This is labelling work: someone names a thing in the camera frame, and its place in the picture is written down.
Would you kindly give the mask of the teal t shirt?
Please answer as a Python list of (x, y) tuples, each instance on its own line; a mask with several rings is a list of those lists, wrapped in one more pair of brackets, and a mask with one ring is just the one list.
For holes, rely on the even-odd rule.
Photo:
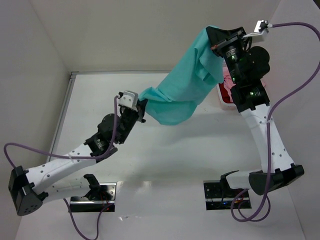
[(223, 82), (223, 59), (212, 50), (205, 28), (157, 87), (139, 94), (146, 113), (159, 124), (175, 126), (188, 120), (212, 89)]

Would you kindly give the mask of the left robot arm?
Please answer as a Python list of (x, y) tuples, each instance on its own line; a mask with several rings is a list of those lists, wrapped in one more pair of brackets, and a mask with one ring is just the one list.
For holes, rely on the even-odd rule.
[(97, 133), (65, 155), (54, 155), (48, 163), (24, 169), (13, 166), (8, 190), (18, 216), (26, 216), (43, 204), (73, 196), (89, 199), (99, 195), (100, 184), (91, 173), (66, 183), (59, 181), (81, 169), (96, 165), (117, 152), (136, 122), (145, 123), (148, 101), (138, 101), (134, 108), (114, 103), (114, 113), (106, 115), (97, 126)]

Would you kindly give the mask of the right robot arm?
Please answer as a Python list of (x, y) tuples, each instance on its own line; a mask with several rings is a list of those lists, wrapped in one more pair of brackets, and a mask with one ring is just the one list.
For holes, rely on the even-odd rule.
[(285, 187), (304, 175), (285, 149), (271, 114), (268, 94), (261, 79), (270, 71), (270, 55), (261, 46), (247, 48), (243, 27), (232, 30), (208, 26), (212, 52), (226, 63), (232, 82), (231, 98), (245, 119), (257, 146), (261, 169), (231, 171), (220, 178), (228, 189), (249, 189), (257, 195)]

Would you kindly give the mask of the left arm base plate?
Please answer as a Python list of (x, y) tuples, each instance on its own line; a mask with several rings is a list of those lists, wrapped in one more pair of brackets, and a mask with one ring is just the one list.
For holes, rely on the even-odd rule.
[(100, 183), (100, 191), (87, 198), (86, 196), (73, 196), (69, 206), (72, 213), (98, 213), (115, 211), (117, 183)]

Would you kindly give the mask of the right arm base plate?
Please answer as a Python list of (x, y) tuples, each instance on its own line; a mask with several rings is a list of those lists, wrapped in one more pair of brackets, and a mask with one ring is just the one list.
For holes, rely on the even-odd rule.
[[(217, 180), (204, 181), (204, 197), (205, 206), (207, 211), (215, 210), (230, 210), (231, 204), (237, 194), (242, 189), (231, 189), (225, 193), (221, 187), (221, 184)], [(248, 192), (241, 194), (234, 202), (234, 208), (237, 210), (238, 207), (241, 209), (251, 209), (251, 201)]]

